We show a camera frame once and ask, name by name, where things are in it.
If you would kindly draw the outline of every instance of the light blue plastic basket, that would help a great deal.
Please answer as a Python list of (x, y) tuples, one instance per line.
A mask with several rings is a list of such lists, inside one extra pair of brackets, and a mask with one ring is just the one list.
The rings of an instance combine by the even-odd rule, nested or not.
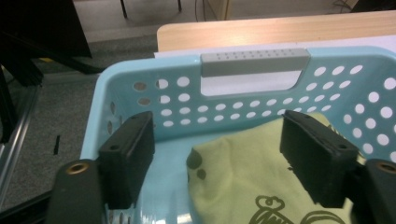
[(309, 58), (302, 63), (290, 60), (293, 53), (278, 55), (284, 51), (257, 51), (260, 59), (230, 63), (248, 64), (249, 71), (257, 66), (254, 62), (288, 69), (293, 67), (288, 63), (299, 63), (303, 72), (297, 83), (283, 91), (204, 96), (201, 74), (216, 64), (207, 67), (200, 56), (109, 67), (96, 84), (81, 158), (96, 159), (97, 149), (122, 121), (142, 111), (153, 112), (156, 137), (138, 204), (109, 212), (112, 222), (200, 223), (187, 188), (185, 161), (191, 147), (277, 119), (285, 109), (321, 112), (366, 158), (396, 162), (394, 53), (372, 47), (307, 49)]

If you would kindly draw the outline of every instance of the chair leg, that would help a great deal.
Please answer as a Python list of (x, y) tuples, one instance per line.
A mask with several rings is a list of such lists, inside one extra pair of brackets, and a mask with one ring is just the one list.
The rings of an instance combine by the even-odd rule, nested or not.
[(177, 4), (178, 4), (178, 11), (181, 12), (181, 3), (180, 3), (180, 0), (177, 0)]
[(126, 9), (125, 9), (125, 5), (123, 3), (123, 0), (121, 0), (121, 7), (122, 7), (122, 13), (124, 15), (124, 18), (125, 19), (128, 18), (128, 15), (126, 14)]

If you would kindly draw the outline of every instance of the light green fabric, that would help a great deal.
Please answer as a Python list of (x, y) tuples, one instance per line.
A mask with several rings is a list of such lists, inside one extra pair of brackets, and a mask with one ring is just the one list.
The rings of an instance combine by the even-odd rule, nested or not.
[[(312, 114), (326, 126), (321, 114)], [(193, 147), (189, 191), (204, 223), (349, 223), (345, 209), (313, 204), (279, 152), (283, 119)]]

